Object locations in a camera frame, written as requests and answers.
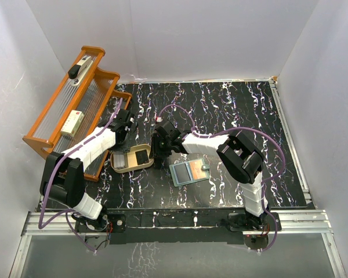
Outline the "tan oval wooden tray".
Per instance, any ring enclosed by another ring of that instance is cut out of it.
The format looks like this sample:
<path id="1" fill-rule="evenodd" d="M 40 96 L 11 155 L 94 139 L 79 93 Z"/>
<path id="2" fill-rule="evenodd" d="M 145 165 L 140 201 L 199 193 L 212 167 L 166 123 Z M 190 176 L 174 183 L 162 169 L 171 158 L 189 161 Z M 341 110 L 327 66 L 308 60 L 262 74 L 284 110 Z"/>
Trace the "tan oval wooden tray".
<path id="1" fill-rule="evenodd" d="M 150 158 L 150 157 L 149 157 L 149 160 L 150 160 L 149 163 L 142 164 L 142 165 L 138 165 L 137 164 L 135 152 L 139 151 L 139 150 L 142 150 L 142 149 L 146 149 L 147 152 L 148 152 L 148 156 L 149 156 L 149 154 L 151 152 L 151 146 L 148 145 L 148 144 L 141 144 L 141 145 L 132 146 L 130 148 L 129 152 L 120 152 L 120 151 L 112 152 L 111 155 L 110 155 L 110 165 L 111 165 L 112 169 L 115 172 L 122 174 L 122 173 L 127 173 L 127 172 L 130 172 L 130 171 L 136 171 L 136 170 L 145 169 L 145 168 L 148 168 L 148 167 L 152 166 L 153 163 L 154 163 L 154 159 Z M 114 153 L 124 154 L 125 155 L 126 167 L 124 169 L 119 169 L 118 170 L 118 169 L 114 168 L 114 165 L 113 165 L 113 154 Z"/>

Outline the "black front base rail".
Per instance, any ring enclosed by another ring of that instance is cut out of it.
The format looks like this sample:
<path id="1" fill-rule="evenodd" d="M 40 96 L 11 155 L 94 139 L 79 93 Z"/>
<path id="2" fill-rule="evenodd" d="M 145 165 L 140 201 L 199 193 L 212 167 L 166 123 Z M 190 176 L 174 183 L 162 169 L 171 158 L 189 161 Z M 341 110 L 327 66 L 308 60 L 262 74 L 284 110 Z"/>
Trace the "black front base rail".
<path id="1" fill-rule="evenodd" d="M 227 242 L 267 245 L 267 236 L 282 230 L 277 213 L 256 217 L 243 208 L 109 209 L 94 228 L 78 220 L 87 237 L 104 236 L 110 244 Z"/>

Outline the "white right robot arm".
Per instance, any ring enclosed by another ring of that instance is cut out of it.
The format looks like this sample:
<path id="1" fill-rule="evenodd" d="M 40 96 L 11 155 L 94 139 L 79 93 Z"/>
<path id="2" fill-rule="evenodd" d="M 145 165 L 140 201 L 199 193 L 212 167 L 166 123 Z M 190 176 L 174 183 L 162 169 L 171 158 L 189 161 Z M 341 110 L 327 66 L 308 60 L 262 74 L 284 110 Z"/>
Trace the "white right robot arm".
<path id="1" fill-rule="evenodd" d="M 268 207 L 268 201 L 262 194 L 264 155 L 243 132 L 198 134 L 180 131 L 170 121 L 164 120 L 155 125 L 150 156 L 163 159 L 172 152 L 217 156 L 231 177 L 241 185 L 245 213 L 234 222 L 224 221 L 229 226 L 259 230 L 267 224 L 264 209 Z"/>

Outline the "white card stack in tray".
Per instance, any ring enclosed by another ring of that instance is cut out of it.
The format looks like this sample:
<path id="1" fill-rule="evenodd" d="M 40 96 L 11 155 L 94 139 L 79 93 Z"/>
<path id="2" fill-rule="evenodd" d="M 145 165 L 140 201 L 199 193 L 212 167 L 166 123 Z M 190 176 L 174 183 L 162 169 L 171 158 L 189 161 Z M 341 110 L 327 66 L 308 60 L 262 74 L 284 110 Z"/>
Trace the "white card stack in tray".
<path id="1" fill-rule="evenodd" d="M 124 169 L 126 167 L 124 154 L 113 154 L 113 165 L 115 169 Z"/>

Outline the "white small cardboard box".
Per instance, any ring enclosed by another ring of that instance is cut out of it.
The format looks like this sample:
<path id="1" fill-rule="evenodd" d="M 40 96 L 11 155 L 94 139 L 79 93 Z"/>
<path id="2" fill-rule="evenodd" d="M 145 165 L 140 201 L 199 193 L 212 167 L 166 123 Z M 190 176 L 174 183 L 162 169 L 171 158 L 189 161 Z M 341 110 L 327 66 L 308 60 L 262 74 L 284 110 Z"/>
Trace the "white small cardboard box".
<path id="1" fill-rule="evenodd" d="M 61 135 L 74 137 L 83 119 L 84 113 L 82 111 L 72 110 L 61 128 Z"/>

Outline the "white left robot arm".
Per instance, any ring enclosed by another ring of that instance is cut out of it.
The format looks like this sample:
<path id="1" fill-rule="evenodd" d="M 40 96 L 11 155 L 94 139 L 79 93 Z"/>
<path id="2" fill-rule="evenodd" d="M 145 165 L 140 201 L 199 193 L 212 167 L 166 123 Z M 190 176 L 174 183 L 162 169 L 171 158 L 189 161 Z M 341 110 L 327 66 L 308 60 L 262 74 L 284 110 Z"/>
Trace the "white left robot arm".
<path id="1" fill-rule="evenodd" d="M 50 153 L 39 189 L 43 206 L 48 199 L 54 200 L 78 213 L 85 225 L 96 231 L 105 229 L 106 208 L 86 193 L 84 172 L 105 151 L 121 146 L 134 122 L 135 115 L 130 110 L 120 109 L 77 145 L 62 153 Z"/>

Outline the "orange wooden shelf rack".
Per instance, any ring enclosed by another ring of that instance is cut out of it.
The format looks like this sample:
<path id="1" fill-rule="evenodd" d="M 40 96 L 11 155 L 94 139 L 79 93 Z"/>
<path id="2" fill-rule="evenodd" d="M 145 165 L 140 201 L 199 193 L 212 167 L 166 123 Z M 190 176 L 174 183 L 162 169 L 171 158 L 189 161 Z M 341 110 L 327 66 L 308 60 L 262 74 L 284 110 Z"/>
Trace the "orange wooden shelf rack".
<path id="1" fill-rule="evenodd" d="M 83 58 L 91 60 L 89 68 L 82 73 L 82 79 L 65 76 L 28 134 L 23 137 L 23 141 L 42 158 L 53 151 L 61 153 L 90 135 L 109 108 L 109 101 L 113 100 L 123 109 L 128 108 L 132 95 L 115 88 L 119 74 L 99 68 L 104 55 L 105 51 L 100 47 L 81 48 L 74 62 L 78 63 Z M 73 110 L 83 113 L 81 125 L 74 136 L 62 135 L 61 129 Z"/>

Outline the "mint green card holder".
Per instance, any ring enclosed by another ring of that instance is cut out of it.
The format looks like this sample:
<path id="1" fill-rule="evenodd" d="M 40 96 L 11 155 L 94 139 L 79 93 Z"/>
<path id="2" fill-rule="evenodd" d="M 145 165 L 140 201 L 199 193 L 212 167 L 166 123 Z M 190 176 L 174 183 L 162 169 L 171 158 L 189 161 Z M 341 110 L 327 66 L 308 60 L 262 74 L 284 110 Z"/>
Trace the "mint green card holder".
<path id="1" fill-rule="evenodd" d="M 203 162 L 203 169 L 206 171 L 207 173 L 207 178 L 204 178 L 204 179 L 201 179 L 201 180 L 194 180 L 193 177 L 192 177 L 192 174 L 191 174 L 191 170 L 190 170 L 190 166 L 189 166 L 189 162 L 190 161 L 194 161 L 194 160 L 202 160 Z M 187 182 L 187 183 L 184 183 L 184 184 L 178 184 L 177 183 L 177 180 L 176 180 L 176 176 L 175 176 L 175 172 L 174 172 L 174 169 L 173 169 L 173 166 L 175 164 L 171 164 L 169 166 L 169 169 L 170 169 L 170 172 L 171 172 L 171 177 L 172 177 L 172 180 L 173 180 L 173 184 L 175 187 L 180 187 L 180 186 L 185 186 L 185 185 L 188 185 L 188 184 L 193 184 L 195 182 L 199 182 L 199 181 L 204 181 L 204 180 L 208 180 L 210 178 L 210 174 L 209 174 L 209 166 L 207 164 L 205 164 L 205 161 L 203 158 L 201 159 L 194 159 L 194 160 L 189 160 L 189 161 L 186 161 L 186 162 L 181 162 L 181 163 L 176 163 L 176 164 L 182 164 L 182 163 L 185 163 L 187 168 L 188 168 L 188 172 L 190 173 L 190 177 L 191 177 L 191 181 L 190 182 Z"/>

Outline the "black and white stapler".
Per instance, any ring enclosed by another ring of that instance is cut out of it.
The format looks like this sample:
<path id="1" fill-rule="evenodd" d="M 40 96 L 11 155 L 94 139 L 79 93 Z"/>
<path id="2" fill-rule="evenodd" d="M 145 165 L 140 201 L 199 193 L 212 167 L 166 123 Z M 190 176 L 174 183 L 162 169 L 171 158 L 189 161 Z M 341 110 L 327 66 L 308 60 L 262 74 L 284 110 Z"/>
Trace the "black and white stapler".
<path id="1" fill-rule="evenodd" d="M 68 70 L 68 78 L 70 85 L 73 87 L 79 86 L 84 77 L 88 73 L 91 65 L 93 64 L 93 58 L 90 55 L 85 55 L 76 64 L 74 64 Z"/>

